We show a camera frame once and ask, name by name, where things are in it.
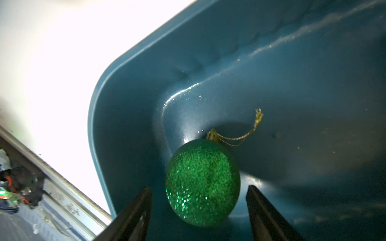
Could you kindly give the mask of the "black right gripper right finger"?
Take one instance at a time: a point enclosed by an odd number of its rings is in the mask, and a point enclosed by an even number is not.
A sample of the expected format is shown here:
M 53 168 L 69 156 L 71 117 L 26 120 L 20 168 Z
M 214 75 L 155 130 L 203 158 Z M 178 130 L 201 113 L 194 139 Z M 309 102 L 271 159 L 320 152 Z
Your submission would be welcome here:
M 256 186 L 248 187 L 246 202 L 255 241 L 304 240 Z

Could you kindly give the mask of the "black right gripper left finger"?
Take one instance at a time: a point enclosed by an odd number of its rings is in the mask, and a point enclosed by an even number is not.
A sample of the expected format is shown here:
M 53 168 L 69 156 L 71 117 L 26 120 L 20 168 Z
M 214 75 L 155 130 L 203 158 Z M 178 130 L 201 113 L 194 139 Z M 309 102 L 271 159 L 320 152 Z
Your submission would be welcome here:
M 144 188 L 134 200 L 104 229 L 96 241 L 146 240 L 152 208 L 150 188 Z

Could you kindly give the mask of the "green glitter ball ornament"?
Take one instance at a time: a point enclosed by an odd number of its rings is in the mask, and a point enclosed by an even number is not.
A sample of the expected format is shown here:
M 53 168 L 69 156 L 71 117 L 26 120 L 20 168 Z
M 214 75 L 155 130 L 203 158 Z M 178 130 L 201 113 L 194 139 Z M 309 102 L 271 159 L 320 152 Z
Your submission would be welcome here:
M 225 146 L 238 147 L 253 134 L 264 114 L 256 109 L 253 128 L 229 138 L 211 129 L 205 138 L 181 146 L 172 156 L 165 180 L 168 203 L 184 222 L 196 227 L 219 225 L 232 212 L 241 188 L 240 171 Z

